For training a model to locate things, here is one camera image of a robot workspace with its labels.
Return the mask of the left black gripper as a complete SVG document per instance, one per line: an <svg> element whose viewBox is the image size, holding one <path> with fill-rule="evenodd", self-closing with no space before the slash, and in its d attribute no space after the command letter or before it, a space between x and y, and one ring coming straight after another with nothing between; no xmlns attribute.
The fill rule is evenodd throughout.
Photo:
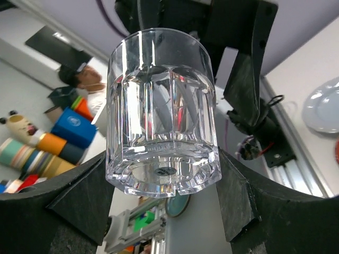
<svg viewBox="0 0 339 254"><path fill-rule="evenodd" d="M270 1L115 1L129 33L150 28L195 32L217 72L225 48L238 51L224 90L236 123L256 125L261 114L259 77L278 11Z"/></svg>

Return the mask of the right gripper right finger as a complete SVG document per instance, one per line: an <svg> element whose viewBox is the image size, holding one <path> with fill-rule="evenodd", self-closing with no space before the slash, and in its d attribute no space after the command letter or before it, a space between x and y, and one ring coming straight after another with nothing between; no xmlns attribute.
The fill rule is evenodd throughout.
<svg viewBox="0 0 339 254"><path fill-rule="evenodd" d="M338 197L280 185L219 150L216 183L233 253L338 253Z"/></svg>

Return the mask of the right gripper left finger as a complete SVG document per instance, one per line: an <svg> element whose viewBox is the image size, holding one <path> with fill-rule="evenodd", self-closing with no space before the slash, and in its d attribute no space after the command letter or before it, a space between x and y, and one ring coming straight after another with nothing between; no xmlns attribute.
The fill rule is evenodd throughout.
<svg viewBox="0 0 339 254"><path fill-rule="evenodd" d="M21 193L1 194L1 253L96 253L113 192L102 152Z"/></svg>

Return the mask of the pale blue scalloped plate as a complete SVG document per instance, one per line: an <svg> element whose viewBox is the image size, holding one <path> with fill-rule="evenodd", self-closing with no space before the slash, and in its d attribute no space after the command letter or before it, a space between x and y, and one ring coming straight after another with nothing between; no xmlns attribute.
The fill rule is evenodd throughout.
<svg viewBox="0 0 339 254"><path fill-rule="evenodd" d="M305 125L316 132L338 133L338 77L328 80L309 94L301 116Z"/></svg>

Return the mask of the clear faceted glass tumbler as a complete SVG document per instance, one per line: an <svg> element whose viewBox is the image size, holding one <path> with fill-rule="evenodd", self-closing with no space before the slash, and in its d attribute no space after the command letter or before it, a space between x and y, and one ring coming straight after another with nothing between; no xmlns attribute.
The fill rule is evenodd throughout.
<svg viewBox="0 0 339 254"><path fill-rule="evenodd" d="M221 179L210 57L182 31L138 31L113 51L106 179L126 194L197 193Z"/></svg>

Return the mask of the stack of colourful cups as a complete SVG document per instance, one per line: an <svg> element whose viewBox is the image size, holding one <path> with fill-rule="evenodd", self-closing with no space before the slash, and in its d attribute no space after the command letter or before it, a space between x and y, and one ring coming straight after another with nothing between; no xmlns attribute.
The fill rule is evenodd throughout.
<svg viewBox="0 0 339 254"><path fill-rule="evenodd" d="M78 166L85 150L51 133L43 133L36 145L28 145L13 138L1 144L1 164L18 170L19 179L1 184L1 192L18 193L36 184L39 180L50 179Z"/></svg>

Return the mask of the blue cup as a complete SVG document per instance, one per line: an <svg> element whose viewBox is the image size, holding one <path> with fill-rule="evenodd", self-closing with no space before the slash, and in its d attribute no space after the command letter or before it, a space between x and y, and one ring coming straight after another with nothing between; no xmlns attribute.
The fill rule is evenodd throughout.
<svg viewBox="0 0 339 254"><path fill-rule="evenodd" d="M87 149L96 134L96 126L67 107L55 122L51 133L79 148Z"/></svg>

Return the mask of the cream animal-shaped mug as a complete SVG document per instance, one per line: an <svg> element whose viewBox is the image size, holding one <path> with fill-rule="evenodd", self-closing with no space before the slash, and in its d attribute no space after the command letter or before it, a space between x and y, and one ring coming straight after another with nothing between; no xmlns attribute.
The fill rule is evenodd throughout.
<svg viewBox="0 0 339 254"><path fill-rule="evenodd" d="M29 119L12 110L8 117L1 118L1 124L5 125L10 133L18 140L31 147L36 147L40 138L45 134L37 128Z"/></svg>

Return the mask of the orange-red saucer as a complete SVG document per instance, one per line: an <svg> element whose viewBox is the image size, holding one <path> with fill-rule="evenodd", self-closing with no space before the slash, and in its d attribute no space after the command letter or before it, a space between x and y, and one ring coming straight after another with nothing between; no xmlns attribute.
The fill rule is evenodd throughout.
<svg viewBox="0 0 339 254"><path fill-rule="evenodd" d="M339 139L337 139L335 143L334 155L335 155L336 162L339 164Z"/></svg>

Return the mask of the person in white shirt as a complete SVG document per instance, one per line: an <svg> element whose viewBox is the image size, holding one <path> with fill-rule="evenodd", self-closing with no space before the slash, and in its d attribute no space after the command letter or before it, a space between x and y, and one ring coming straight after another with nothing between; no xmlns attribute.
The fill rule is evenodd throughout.
<svg viewBox="0 0 339 254"><path fill-rule="evenodd" d="M106 101L106 84L102 82L102 76L97 70L87 65L81 71L76 71L61 65L58 77L63 83L87 92L87 106L91 115L95 116Z"/></svg>

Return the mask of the aluminium mounting rail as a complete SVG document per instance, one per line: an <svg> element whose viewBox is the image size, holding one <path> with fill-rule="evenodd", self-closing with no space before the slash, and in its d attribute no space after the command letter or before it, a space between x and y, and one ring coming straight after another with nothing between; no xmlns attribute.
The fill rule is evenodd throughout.
<svg viewBox="0 0 339 254"><path fill-rule="evenodd" d="M297 133L289 108L297 116L296 101L276 93L265 78L259 78L260 118L256 125L233 122L232 106L224 91L217 91L216 127L219 146L253 171L287 188L322 198L336 194Z"/></svg>

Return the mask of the green block on rail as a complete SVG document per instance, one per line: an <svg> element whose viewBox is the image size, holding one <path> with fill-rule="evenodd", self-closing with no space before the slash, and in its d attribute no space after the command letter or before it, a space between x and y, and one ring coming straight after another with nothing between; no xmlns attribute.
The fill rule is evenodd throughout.
<svg viewBox="0 0 339 254"><path fill-rule="evenodd" d="M152 221L155 219L155 213L151 211L147 211L144 214L140 215L135 219L134 224L134 232L137 232L138 230L142 229L143 227L149 225L152 223Z"/></svg>

